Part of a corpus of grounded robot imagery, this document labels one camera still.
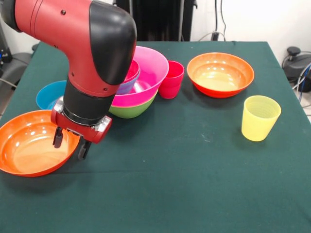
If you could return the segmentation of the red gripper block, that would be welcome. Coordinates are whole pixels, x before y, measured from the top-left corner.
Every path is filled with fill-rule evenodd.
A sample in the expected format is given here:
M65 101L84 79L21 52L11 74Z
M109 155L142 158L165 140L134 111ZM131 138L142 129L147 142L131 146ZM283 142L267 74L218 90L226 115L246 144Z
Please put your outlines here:
M99 143L112 125L112 118L104 116L98 123L85 125L74 122L65 115L63 96L55 103L51 112L51 122L57 125L53 145L60 148L63 140L63 129L83 137L86 141L80 147L78 159L84 160L92 143Z

